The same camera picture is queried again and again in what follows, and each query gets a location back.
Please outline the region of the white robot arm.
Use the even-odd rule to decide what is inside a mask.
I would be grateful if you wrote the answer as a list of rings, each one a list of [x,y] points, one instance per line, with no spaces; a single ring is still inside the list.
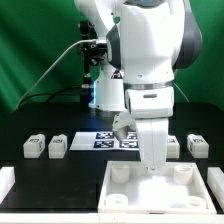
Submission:
[[[202,47],[190,0],[74,3],[96,31],[100,75],[90,111],[114,117],[118,140],[135,130],[141,161],[153,172],[166,162],[174,71],[190,66]]]

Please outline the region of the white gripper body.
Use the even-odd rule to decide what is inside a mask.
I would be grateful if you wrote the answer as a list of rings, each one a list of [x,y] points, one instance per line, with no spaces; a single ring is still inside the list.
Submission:
[[[155,172],[166,162],[174,90],[172,87],[153,90],[128,89],[125,100],[134,119],[141,162],[150,172]]]

